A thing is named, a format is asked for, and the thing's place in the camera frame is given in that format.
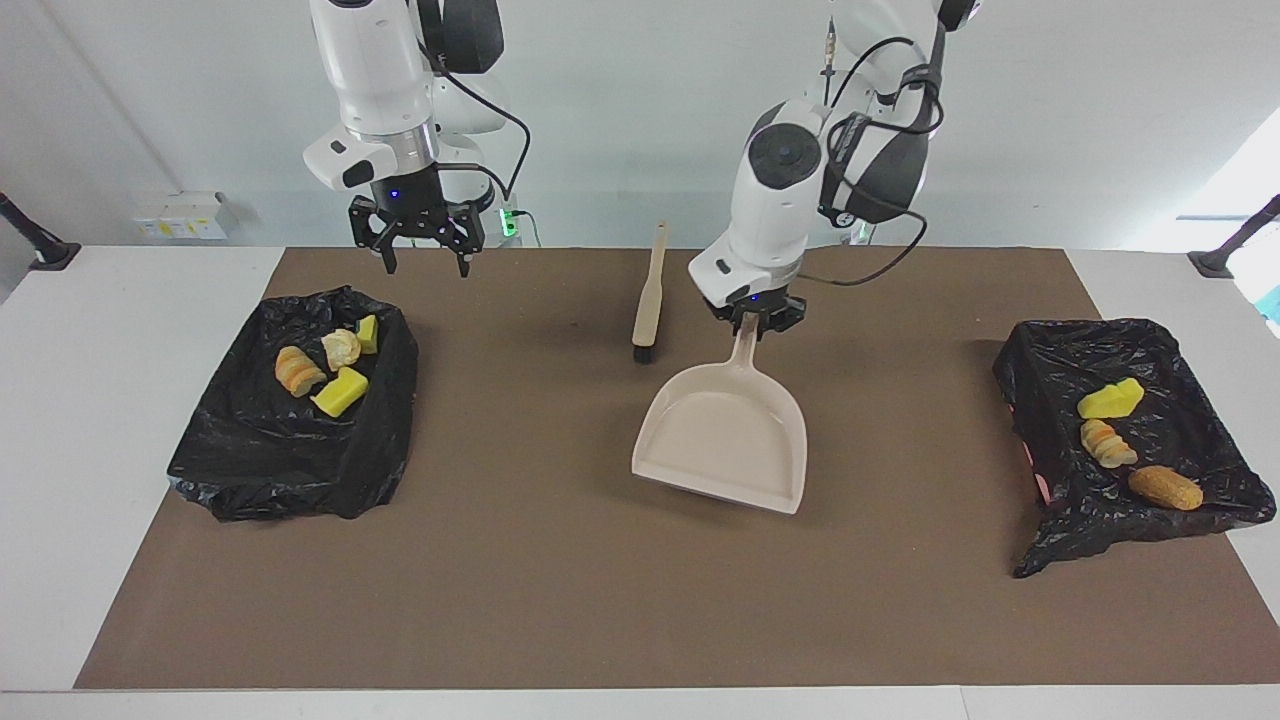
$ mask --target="yellow sponge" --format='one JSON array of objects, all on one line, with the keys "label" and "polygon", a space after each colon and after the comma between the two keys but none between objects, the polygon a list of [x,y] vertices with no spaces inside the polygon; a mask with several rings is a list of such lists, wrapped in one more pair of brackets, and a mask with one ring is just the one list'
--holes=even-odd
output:
[{"label": "yellow sponge", "polygon": [[361,355],[378,354],[378,315],[366,315],[356,327],[356,337],[360,340]]},{"label": "yellow sponge", "polygon": [[1114,386],[1084,396],[1075,409],[1085,420],[1097,418],[1128,418],[1133,414],[1146,391],[1133,378],[1125,378]]},{"label": "yellow sponge", "polygon": [[324,386],[311,402],[330,418],[342,415],[351,404],[360,400],[369,392],[369,378],[361,375],[351,368],[339,368],[338,379]]}]

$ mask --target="green light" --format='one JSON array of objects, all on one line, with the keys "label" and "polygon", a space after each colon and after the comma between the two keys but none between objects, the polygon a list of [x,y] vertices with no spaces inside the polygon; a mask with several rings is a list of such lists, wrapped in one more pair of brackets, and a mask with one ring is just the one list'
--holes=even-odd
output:
[{"label": "green light", "polygon": [[502,234],[506,237],[515,237],[520,233],[520,225],[516,224],[516,218],[506,208],[498,209],[498,217],[502,218]]}]

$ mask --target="yellow food item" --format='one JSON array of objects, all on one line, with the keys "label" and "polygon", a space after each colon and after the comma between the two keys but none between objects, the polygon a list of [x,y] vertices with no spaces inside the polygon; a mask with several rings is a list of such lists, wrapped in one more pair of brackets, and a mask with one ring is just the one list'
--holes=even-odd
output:
[{"label": "yellow food item", "polygon": [[1196,510],[1204,505],[1204,491],[1172,468],[1152,465],[1129,475],[1129,489],[1151,502],[1172,510]]},{"label": "yellow food item", "polygon": [[1080,445],[1107,470],[1138,461],[1138,452],[1102,420],[1085,420],[1080,425]]},{"label": "yellow food item", "polygon": [[348,329],[337,329],[320,338],[324,345],[325,357],[329,359],[329,369],[337,372],[339,368],[355,365],[360,360],[360,338]]},{"label": "yellow food item", "polygon": [[316,383],[323,383],[325,374],[301,347],[289,345],[282,347],[275,356],[275,379],[289,391],[289,395],[302,397],[311,392]]},{"label": "yellow food item", "polygon": [[1098,392],[1084,396],[1075,406],[1080,418],[1085,420],[1094,418],[1128,418],[1133,414],[1146,391],[1134,378],[1125,378],[1116,384],[1107,386]]},{"label": "yellow food item", "polygon": [[338,379],[324,386],[311,402],[330,418],[342,415],[351,404],[360,400],[369,392],[369,378],[361,375],[351,368],[339,368]]},{"label": "yellow food item", "polygon": [[361,355],[378,355],[378,315],[365,315],[356,325]]}]

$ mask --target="dustpan handle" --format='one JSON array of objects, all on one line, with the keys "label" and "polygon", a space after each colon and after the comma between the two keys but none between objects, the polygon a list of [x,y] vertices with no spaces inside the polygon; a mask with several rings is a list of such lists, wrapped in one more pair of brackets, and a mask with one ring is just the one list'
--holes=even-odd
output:
[{"label": "dustpan handle", "polygon": [[739,368],[751,368],[755,363],[755,328],[760,316],[755,313],[746,313],[742,316],[742,325],[737,329],[733,340],[733,355],[730,356],[730,365]]}]

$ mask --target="black stand base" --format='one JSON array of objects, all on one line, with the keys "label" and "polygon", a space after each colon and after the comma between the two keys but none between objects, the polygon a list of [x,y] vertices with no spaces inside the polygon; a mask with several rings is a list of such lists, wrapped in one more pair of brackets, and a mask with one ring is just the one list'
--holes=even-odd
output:
[{"label": "black stand base", "polygon": [[1199,270],[1199,274],[1206,278],[1215,279],[1235,279],[1231,270],[1226,269],[1226,264],[1221,263],[1216,252],[1188,252],[1187,256],[1190,259],[1192,265]]},{"label": "black stand base", "polygon": [[27,265],[27,269],[46,270],[46,272],[61,270],[67,265],[72,264],[72,259],[76,258],[76,254],[79,252],[79,249],[81,243],[78,242],[64,242],[59,246],[59,250],[64,251],[61,258],[51,263],[46,263],[37,256],[35,260],[31,261],[31,265]]}]

